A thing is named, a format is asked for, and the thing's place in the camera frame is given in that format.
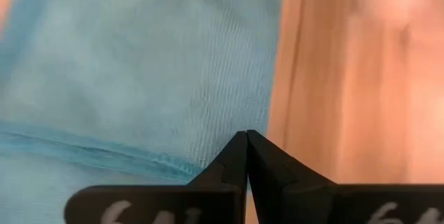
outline fabric texture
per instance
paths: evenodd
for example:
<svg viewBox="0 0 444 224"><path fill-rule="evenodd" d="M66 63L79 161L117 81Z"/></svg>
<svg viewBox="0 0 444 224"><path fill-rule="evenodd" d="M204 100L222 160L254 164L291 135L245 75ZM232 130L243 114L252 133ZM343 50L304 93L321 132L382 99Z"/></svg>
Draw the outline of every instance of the fabric texture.
<svg viewBox="0 0 444 224"><path fill-rule="evenodd" d="M15 0L0 40L0 218L94 184L184 184L264 133L280 0Z"/></svg>

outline light blue towel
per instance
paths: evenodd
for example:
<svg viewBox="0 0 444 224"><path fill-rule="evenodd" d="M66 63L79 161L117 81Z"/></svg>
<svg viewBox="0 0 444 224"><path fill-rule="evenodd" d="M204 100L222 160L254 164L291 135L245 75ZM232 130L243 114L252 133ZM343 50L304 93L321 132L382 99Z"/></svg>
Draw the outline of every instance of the light blue towel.
<svg viewBox="0 0 444 224"><path fill-rule="evenodd" d="M264 132L279 0L15 0L0 41L0 222L93 184L183 184Z"/></svg>

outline microfiber cloth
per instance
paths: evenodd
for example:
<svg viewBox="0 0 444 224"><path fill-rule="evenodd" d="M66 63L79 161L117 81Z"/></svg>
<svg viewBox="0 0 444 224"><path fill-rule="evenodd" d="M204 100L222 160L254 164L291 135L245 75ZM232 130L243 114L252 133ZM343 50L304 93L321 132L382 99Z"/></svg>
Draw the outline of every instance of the microfiber cloth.
<svg viewBox="0 0 444 224"><path fill-rule="evenodd" d="M0 220L63 223L94 184L185 184L268 121L280 0L14 0Z"/></svg>

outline black object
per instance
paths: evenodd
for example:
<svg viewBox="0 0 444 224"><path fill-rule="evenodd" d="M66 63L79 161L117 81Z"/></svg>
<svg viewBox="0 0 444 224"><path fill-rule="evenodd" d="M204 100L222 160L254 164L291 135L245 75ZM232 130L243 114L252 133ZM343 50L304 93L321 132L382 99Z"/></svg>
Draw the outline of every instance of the black object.
<svg viewBox="0 0 444 224"><path fill-rule="evenodd" d="M261 224L443 224L444 186L340 185L254 130L238 132L186 186L98 186L67 203L67 224L242 224L246 175Z"/></svg>

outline pointed black corner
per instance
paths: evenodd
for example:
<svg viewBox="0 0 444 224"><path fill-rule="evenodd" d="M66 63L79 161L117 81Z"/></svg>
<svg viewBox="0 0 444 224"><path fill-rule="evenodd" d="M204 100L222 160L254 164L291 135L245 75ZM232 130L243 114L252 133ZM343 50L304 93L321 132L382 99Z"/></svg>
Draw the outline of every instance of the pointed black corner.
<svg viewBox="0 0 444 224"><path fill-rule="evenodd" d="M326 223L335 184L254 130L247 132L248 176L262 223Z"/></svg>
<svg viewBox="0 0 444 224"><path fill-rule="evenodd" d="M190 183L191 186L228 184L245 192L247 185L248 138L239 131L207 166Z"/></svg>

